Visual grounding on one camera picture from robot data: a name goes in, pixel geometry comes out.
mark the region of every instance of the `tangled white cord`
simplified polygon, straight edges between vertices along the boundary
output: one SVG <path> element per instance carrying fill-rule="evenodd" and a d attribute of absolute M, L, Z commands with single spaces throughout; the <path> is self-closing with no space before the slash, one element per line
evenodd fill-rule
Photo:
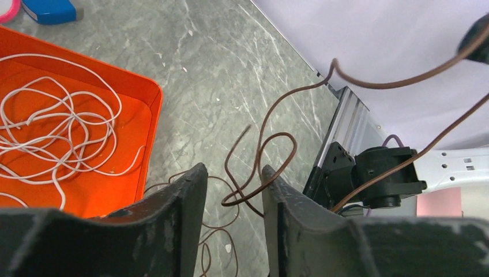
<path fill-rule="evenodd" d="M 32 155 L 32 156 L 34 156 L 40 160 L 44 160 L 46 162 L 52 162 L 54 164 L 51 168 L 44 170 L 42 172 L 38 172 L 38 173 L 27 175 L 27 176 L 20 176 L 17 173 L 15 173 L 13 170 L 11 170 L 10 168 L 5 166 L 4 164 L 0 163 L 0 177 L 7 178 L 7 179 L 17 179 L 23 183 L 30 184 L 30 185 L 54 184 L 57 191 L 61 195 L 61 204 L 59 206 L 59 209 L 63 210 L 65 207 L 65 204 L 66 204 L 66 195 L 65 195 L 63 189 L 61 188 L 61 186 L 59 185 L 59 181 L 62 181 L 64 179 L 71 177 L 76 172 L 94 171 L 94 172 L 97 172 L 99 174 L 103 174 L 103 175 L 107 175 L 107 176 L 123 175 L 123 174 L 127 173 L 134 166 L 134 164 L 136 163 L 136 160 L 139 157 L 139 154 L 140 154 L 140 152 L 144 146 L 139 147 L 132 164 L 123 172 L 121 172 L 121 173 L 112 173 L 112 172 L 105 173 L 105 172 L 98 170 L 103 164 L 105 164 L 112 157 L 112 155 L 114 154 L 115 149 L 117 147 L 117 136 L 114 132 L 114 124 L 115 124 L 115 119 L 121 114 L 121 111 L 122 111 L 122 102 L 121 102 L 121 99 L 119 98 L 119 96 L 117 95 L 117 93 L 114 91 L 114 89 L 109 84 L 107 84 L 107 82 L 104 79 L 102 79 L 94 71 L 86 68 L 85 66 L 79 65 L 79 64 L 71 62 L 71 61 L 67 61 L 67 60 L 62 59 L 62 58 L 52 57 L 52 56 L 43 55 L 43 54 L 16 54 L 16 55 L 10 55 L 7 57 L 2 57 L 2 58 L 0 58 L 0 62 L 5 61 L 7 59 L 13 59 L 13 58 L 18 58 L 18 57 L 42 57 L 42 58 L 48 58 L 48 59 L 55 59 L 58 61 L 69 63 L 69 64 L 77 66 L 79 68 L 82 68 L 82 69 L 86 70 L 87 72 L 91 73 L 92 75 L 94 75 L 95 77 L 97 77 L 112 92 L 112 94 L 117 99 L 117 102 L 119 104 L 119 110 L 117 111 L 117 113 L 114 114 L 114 111 L 111 109 L 111 107 L 104 100 L 102 100 L 102 98 L 95 95 L 94 93 L 88 92 L 88 91 L 68 92 L 68 90 L 65 87 L 63 87 L 63 85 L 61 85 L 59 82 L 57 82 L 53 78 L 47 77 L 47 76 L 35 79 L 34 81 L 31 81 L 30 83 L 25 84 L 21 88 L 18 88 L 18 89 L 15 89 L 15 90 L 9 92 L 0 102 L 0 118 L 1 118 L 2 123 L 3 123 L 3 125 L 0 126 L 0 130 L 5 130 L 7 135 L 8 135 L 8 138 L 0 135 L 0 157 L 4 154 L 10 152 L 10 151 L 21 151 L 21 152 L 28 153 L 28 154 L 30 154 L 30 155 Z M 58 98 L 58 97 L 56 97 L 52 94 L 49 94 L 47 92 L 43 92 L 43 91 L 40 91 L 37 89 L 30 88 L 32 85 L 34 85 L 40 81 L 51 81 L 51 82 L 53 82 L 55 85 L 57 85 L 58 87 L 60 87 L 63 90 L 63 92 L 66 94 L 66 96 L 63 99 L 61 99 L 61 98 Z M 53 104 L 52 106 L 50 106 L 48 108 L 43 108 L 41 110 L 35 111 L 25 121 L 13 122 L 5 114 L 5 111 L 4 111 L 5 103 L 10 98 L 14 97 L 16 94 L 21 93 L 21 92 L 38 93 L 38 94 L 44 95 L 46 97 L 57 100 L 57 103 Z M 91 97 L 95 98 L 96 100 L 98 100 L 107 109 L 107 111 L 110 113 L 110 118 L 104 118 L 100 114 L 90 113 L 90 112 L 86 112 L 86 111 L 78 112 L 78 113 L 75 112 L 75 106 L 74 106 L 73 98 L 75 98 L 76 96 L 80 96 L 80 95 L 85 95 L 85 96 L 88 95 L 88 96 L 91 96 Z M 66 113 L 49 113 L 50 111 L 52 111 L 55 108 L 60 107 L 61 105 L 67 109 Z M 15 138 L 15 136 L 13 135 L 13 133 L 11 131 L 11 129 L 14 129 L 14 128 L 21 130 L 22 126 L 29 126 L 31 123 L 36 122 L 38 120 L 50 119 L 50 118 L 64 118 L 64 120 L 58 126 L 53 128 L 53 130 L 51 130 L 49 132 L 49 134 L 46 136 L 37 137 L 37 138 L 34 138 L 34 139 L 29 140 L 27 142 L 21 143 Z M 91 122 L 91 121 L 87 120 L 90 118 L 98 120 L 98 122 Z M 73 128 L 73 124 L 75 122 L 77 122 L 82 127 L 83 131 L 85 132 L 84 141 L 82 143 L 79 143 L 76 145 L 74 144 L 73 139 L 72 139 L 73 138 L 72 128 Z M 95 139 L 90 140 L 89 139 L 90 133 L 89 133 L 89 130 L 87 128 L 87 125 L 105 125 L 107 128 L 105 136 L 101 137 L 101 138 L 97 138 L 97 139 L 95 138 Z M 95 166 L 88 165 L 87 161 L 92 159 L 93 157 L 100 155 L 101 151 L 106 146 L 108 139 L 110 137 L 113 137 L 113 139 L 114 139 L 114 145 L 112 147 L 112 151 L 110 152 L 110 154 L 99 164 L 97 164 Z M 46 150 L 46 148 L 48 146 L 55 143 L 56 141 L 63 141 L 66 144 L 68 144 L 70 147 L 70 149 L 68 151 L 66 151 L 66 153 L 64 153 L 61 156 L 61 158 L 55 156 L 53 153 Z M 94 145 L 94 144 L 100 144 L 100 147 L 95 152 L 93 152 L 92 154 L 84 156 L 86 147 L 88 145 Z M 60 169 L 60 167 L 65 167 L 65 168 L 69 169 L 69 172 L 63 176 L 60 176 L 60 177 L 57 176 L 57 172 Z M 51 173 L 51 179 L 48 179 L 45 181 L 33 180 L 36 177 L 46 175 L 49 173 Z M 0 192 L 0 196 L 9 197 L 9 198 L 19 202 L 22 206 L 24 206 L 26 208 L 28 207 L 28 205 L 25 202 L 23 202 L 21 199 L 19 199 L 18 197 L 14 196 L 14 195 L 4 193 L 4 192 Z"/>

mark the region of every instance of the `orange plastic bin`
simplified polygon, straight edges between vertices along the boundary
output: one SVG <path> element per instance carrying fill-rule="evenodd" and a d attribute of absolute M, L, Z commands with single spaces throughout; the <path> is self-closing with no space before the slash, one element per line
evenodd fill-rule
<path fill-rule="evenodd" d="M 136 161 L 136 165 L 125 175 L 109 177 L 95 172 L 86 172 L 77 173 L 69 179 L 60 181 L 60 186 L 66 194 L 64 210 L 88 218 L 106 215 L 142 199 L 149 156 L 155 140 L 156 126 L 163 102 L 163 91 L 160 86 L 146 77 L 2 26 L 0 26 L 0 38 L 0 57 L 36 53 L 63 58 L 90 68 L 113 87 L 123 105 L 122 112 L 115 121 L 118 146 L 112 158 L 100 168 L 101 171 L 118 173 L 125 170 L 134 160 L 139 147 L 145 146 Z M 73 65 L 41 57 L 21 57 L 0 62 L 0 99 L 3 99 L 10 91 L 43 76 L 56 79 L 69 91 L 91 91 L 105 100 L 114 111 L 118 110 L 118 104 L 113 94 L 95 76 Z M 63 96 L 62 91 L 51 82 L 41 82 L 35 86 L 36 89 L 50 91 L 58 97 Z M 20 93 L 8 103 L 11 104 L 5 107 L 5 113 L 9 118 L 14 119 L 14 122 L 25 120 L 35 110 L 53 104 L 46 97 L 34 93 Z M 101 104 L 91 102 L 91 100 L 78 101 L 75 103 L 75 108 L 109 117 L 107 110 Z M 16 136 L 20 141 L 22 139 L 27 141 L 33 137 L 46 135 L 46 130 L 52 130 L 53 124 L 57 125 L 59 122 L 43 122 L 41 120 L 29 126 L 28 130 L 14 130 L 14 132 L 18 132 Z M 97 128 L 96 126 L 90 128 L 90 132 L 94 136 L 105 132 L 104 128 Z M 112 142 L 113 140 L 110 140 L 102 154 L 88 161 L 88 163 L 96 164 L 97 161 L 103 160 L 106 154 L 112 150 Z M 66 147 L 67 145 L 54 143 L 49 150 L 54 154 L 57 151 L 62 154 L 66 152 Z M 52 163 L 43 162 L 18 151 L 12 151 L 1 156 L 0 163 L 7 165 L 19 175 L 32 174 L 52 167 Z M 39 177 L 39 179 L 50 179 L 50 174 Z M 58 208 L 61 202 L 58 191 L 51 184 L 29 185 L 15 179 L 0 178 L 0 192 L 20 198 L 30 208 Z M 22 206 L 8 197 L 0 196 L 0 208 L 5 207 Z"/>

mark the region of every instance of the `gray marble table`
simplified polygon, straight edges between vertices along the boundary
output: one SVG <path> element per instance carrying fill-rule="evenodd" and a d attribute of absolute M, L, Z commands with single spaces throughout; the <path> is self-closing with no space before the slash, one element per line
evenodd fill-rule
<path fill-rule="evenodd" d="M 260 126 L 267 108 L 286 91 L 316 83 L 302 61 L 266 18 L 247 0 L 86 0 L 82 21 L 41 26 L 21 12 L 7 27 L 92 56 L 156 80 L 164 90 L 147 185 L 198 162 L 210 175 L 226 177 L 224 158 L 247 124 L 253 128 L 236 149 L 230 168 L 239 182 L 250 174 Z M 291 132 L 298 152 L 283 174 L 304 187 L 337 100 L 325 88 L 307 91 L 276 108 L 266 128 Z M 273 141 L 262 164 L 278 168 L 291 143 Z M 249 192 L 259 185 L 256 178 Z M 235 208 L 220 205 L 227 187 L 210 180 L 204 221 L 229 221 Z M 261 198 L 251 202 L 262 209 Z M 268 258 L 263 221 L 245 205 L 228 227 L 236 243 L 239 276 L 266 276 Z M 202 228 L 202 235 L 209 230 Z M 233 276 L 229 240 L 209 240 L 213 263 L 208 276 Z M 197 261 L 195 275 L 199 275 Z"/>

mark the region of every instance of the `looped brown cord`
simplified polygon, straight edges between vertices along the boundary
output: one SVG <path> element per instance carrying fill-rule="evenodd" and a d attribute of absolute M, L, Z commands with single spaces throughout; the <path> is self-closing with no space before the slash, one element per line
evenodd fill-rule
<path fill-rule="evenodd" d="M 268 187 L 271 183 L 273 183 L 273 181 L 278 178 L 278 176 L 280 176 L 280 174 L 283 172 L 283 170 L 285 169 L 285 167 L 290 163 L 290 161 L 292 160 L 293 156 L 294 155 L 289 155 L 289 157 L 287 158 L 287 160 L 285 160 L 285 162 L 283 163 L 283 165 L 275 172 L 275 174 L 273 175 L 273 177 L 271 179 L 269 179 L 268 181 L 264 182 L 263 180 L 261 180 L 261 172 L 260 172 L 260 168 L 261 168 L 261 154 L 262 154 L 262 151 L 263 151 L 263 148 L 264 148 L 264 145 L 261 144 L 261 141 L 263 139 L 263 135 L 264 135 L 264 131 L 265 131 L 265 125 L 268 121 L 268 118 L 270 117 L 272 111 L 275 109 L 275 107 L 283 100 L 285 99 L 287 96 L 290 96 L 296 92 L 299 92 L 299 91 L 306 91 L 306 90 L 309 90 L 309 89 L 313 89 L 313 88 L 318 88 L 324 84 L 326 84 L 329 79 L 331 78 L 334 70 L 336 69 L 336 72 L 338 73 L 338 75 L 343 78 L 344 80 L 346 81 L 349 81 L 350 83 L 354 84 L 354 85 L 357 85 L 359 87 L 363 87 L 363 88 L 369 88 L 369 89 L 393 89 L 393 88 L 400 88 L 400 87 L 405 87 L 407 85 L 412 85 L 412 84 L 416 84 L 416 83 L 419 83 L 421 81 L 424 81 L 428 78 L 431 78 L 437 74 L 440 74 L 444 71 L 446 71 L 447 69 L 449 69 L 450 67 L 452 67 L 453 65 L 455 65 L 456 63 L 462 61 L 463 59 L 465 59 L 466 57 L 468 57 L 474 50 L 476 50 L 489 36 L 489 25 L 487 25 L 485 27 L 485 29 L 483 30 L 483 32 L 474 40 L 471 41 L 471 43 L 469 45 L 467 45 L 462 51 L 459 52 L 459 54 L 457 54 L 454 58 L 448 60 L 447 62 L 441 64 L 440 66 L 434 68 L 434 69 L 431 69 L 430 71 L 428 72 L 425 72 L 423 74 L 420 74 L 420 75 L 417 75 L 415 77 L 411 77 L 411 78 L 408 78 L 408 79 L 405 79 L 405 80 L 401 80 L 401 81 L 395 81 L 395 82 L 391 82 L 391 83 L 382 83 L 382 84 L 377 84 L 377 83 L 368 83 L 368 82 L 364 82 L 364 81 L 361 81 L 361 80 L 358 80 L 356 78 L 353 78 L 349 75 L 347 75 L 346 73 L 344 73 L 341 68 L 340 68 L 340 65 L 339 65 L 339 62 L 338 60 L 335 58 L 331 61 L 331 65 L 330 65 L 330 68 L 329 68 L 329 72 L 328 72 L 328 75 L 324 78 L 324 80 L 318 82 L 317 84 L 314 84 L 314 85 L 309 85 L 309 86 L 305 86 L 305 87 L 301 87 L 301 88 L 297 88 L 297 89 L 293 89 L 289 92 L 287 92 L 286 94 L 282 95 L 280 98 L 278 98 L 274 104 L 270 107 L 270 109 L 268 110 L 268 112 L 266 113 L 265 115 L 265 118 L 263 120 L 263 123 L 260 127 L 260 132 L 259 132 L 259 136 L 258 136 L 258 145 L 257 145 L 257 150 L 256 150 L 256 155 L 255 155 L 255 160 L 253 162 L 253 169 L 251 171 L 251 174 L 250 176 L 248 177 L 248 180 L 242 185 L 242 186 L 239 186 L 238 183 L 235 181 L 234 177 L 232 176 L 232 174 L 230 173 L 230 171 L 228 170 L 228 162 L 229 162 L 229 159 L 231 157 L 231 154 L 232 152 L 234 151 L 234 149 L 236 148 L 236 146 L 239 144 L 239 142 L 241 141 L 241 139 L 243 138 L 244 134 L 249 130 L 249 126 L 243 131 L 243 133 L 238 137 L 238 139 L 236 140 L 235 144 L 233 145 L 233 147 L 230 149 L 230 152 L 226 158 L 226 161 L 224 163 L 224 167 L 226 169 L 226 173 L 228 174 L 229 178 L 231 179 L 231 182 L 233 183 L 234 187 L 236 187 L 236 191 L 232 192 L 231 194 L 229 194 L 228 196 L 226 196 L 222 202 L 221 202 L 221 205 L 223 206 L 226 206 L 226 207 L 229 207 L 229 206 L 233 206 L 233 205 L 238 205 L 239 203 L 242 203 L 242 202 L 245 202 L 250 208 L 251 208 L 251 204 L 248 202 L 248 200 L 252 197 L 254 197 L 255 195 L 259 194 L 261 191 L 263 191 L 266 187 Z M 475 105 L 474 107 L 472 108 L 475 108 L 470 114 L 472 114 L 475 110 L 477 110 L 480 106 L 482 106 L 482 104 L 485 103 L 485 101 L 487 100 L 484 100 L 484 98 L 481 100 L 481 104 L 477 107 L 477 105 Z M 457 121 L 460 121 L 462 122 L 463 120 L 465 120 L 470 114 L 469 111 L 462 115 L 462 117 L 460 117 Z M 444 134 L 443 136 L 445 136 L 447 133 L 449 133 L 450 131 L 452 131 L 458 124 L 452 124 L 450 125 L 448 128 L 446 128 L 442 134 Z M 292 142 L 294 142 L 294 137 L 289 134 L 289 133 L 283 133 L 283 135 L 285 136 L 288 136 Z M 438 143 L 438 140 L 435 139 L 434 141 L 432 141 L 428 146 L 431 146 L 431 148 L 436 144 Z M 427 151 L 429 151 L 431 148 L 427 149 L 425 148 L 422 152 L 420 152 L 419 154 L 417 154 L 416 156 L 414 156 L 413 158 L 407 160 L 406 162 L 402 163 L 402 164 L 399 164 L 397 167 L 389 170 L 389 171 L 386 171 L 385 173 L 379 175 L 378 177 L 376 177 L 375 179 L 371 180 L 370 182 L 367 182 L 361 186 L 359 186 L 357 189 L 355 189 L 352 193 L 350 193 L 347 197 L 345 197 L 343 200 L 341 200 L 333 209 L 332 211 L 336 212 L 338 211 L 341 207 L 340 207 L 340 204 L 341 205 L 344 205 L 348 202 L 348 200 L 350 200 L 353 196 L 355 196 L 356 194 L 358 194 L 359 192 L 361 192 L 363 189 L 369 187 L 370 185 L 374 184 L 375 182 L 378 182 L 380 181 L 381 179 L 387 177 L 388 175 L 396 172 L 396 171 L 399 171 L 401 169 L 403 169 L 404 167 L 406 167 L 407 165 L 409 165 L 410 163 L 412 163 L 414 160 L 420 158 L 422 155 L 424 155 Z M 247 196 L 245 196 L 242 192 L 242 190 L 248 186 L 251 182 L 251 180 L 253 179 L 254 175 L 255 175 L 255 172 L 257 171 L 258 169 L 258 175 L 260 177 L 260 180 L 262 181 L 263 185 L 261 185 L 260 187 L 258 187 L 256 190 L 252 191 L 250 194 L 248 194 Z M 228 203 L 227 200 L 229 200 L 232 196 L 236 196 L 237 194 L 240 194 L 241 196 L 241 199 L 238 200 L 238 201 L 233 201 L 233 202 L 230 202 Z M 257 212 L 256 208 L 252 208 L 259 216 L 263 217 L 263 213 L 261 212 Z"/>
<path fill-rule="evenodd" d="M 172 176 L 170 176 L 168 178 L 168 182 L 165 182 L 165 183 L 159 183 L 159 184 L 155 184 L 155 185 L 152 185 L 150 187 L 148 187 L 144 193 L 148 192 L 150 189 L 154 188 L 154 187 L 157 187 L 157 186 L 160 186 L 160 185 L 169 185 L 171 184 L 171 180 L 179 175 L 182 175 L 182 174 L 185 174 L 187 172 L 187 170 L 185 171 L 182 171 L 182 172 L 179 172 L 179 173 L 176 173 Z M 217 179 L 219 181 L 222 181 L 224 182 L 228 188 L 232 191 L 232 187 L 231 185 L 224 179 L 220 178 L 220 177 L 217 177 L 217 176 L 208 176 L 207 178 L 209 179 Z M 209 245 L 206 243 L 207 240 L 213 235 L 215 234 L 216 232 L 218 231 L 222 231 L 222 232 L 225 232 L 229 239 L 230 239 L 230 244 L 231 244 L 231 248 L 233 249 L 233 252 L 234 252 L 234 258 L 235 258 L 235 261 L 236 261 L 236 274 L 235 274 L 235 277 L 238 276 L 238 255 L 236 254 L 236 247 L 235 247 L 235 244 L 234 244 L 234 240 L 232 239 L 232 236 L 231 234 L 225 229 L 226 227 L 228 227 L 229 225 L 233 224 L 239 217 L 239 212 L 240 212 L 240 208 L 239 206 L 237 206 L 238 208 L 238 211 L 236 212 L 236 215 L 234 216 L 234 218 L 229 221 L 227 224 L 224 224 L 222 226 L 210 226 L 204 222 L 202 222 L 202 226 L 206 227 L 206 228 L 209 228 L 209 229 L 212 229 L 213 231 L 208 234 L 201 242 L 199 242 L 199 246 L 202 245 L 202 251 L 201 251 L 201 268 L 202 268 L 202 274 L 200 275 L 200 277 L 207 277 L 207 272 L 209 272 L 210 270 L 210 265 L 212 263 L 212 256 L 210 255 L 210 249 L 209 249 Z M 207 250 L 207 255 L 209 257 L 209 262 L 207 263 L 207 267 L 204 268 L 204 249 Z"/>

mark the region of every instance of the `pink ring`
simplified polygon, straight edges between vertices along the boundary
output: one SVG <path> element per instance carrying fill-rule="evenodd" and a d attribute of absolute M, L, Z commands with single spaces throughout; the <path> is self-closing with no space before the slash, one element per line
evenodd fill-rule
<path fill-rule="evenodd" d="M 19 9 L 20 0 L 12 0 L 12 6 L 10 7 L 10 10 L 6 14 L 0 16 L 0 23 L 5 23 L 12 20 L 17 15 Z"/>

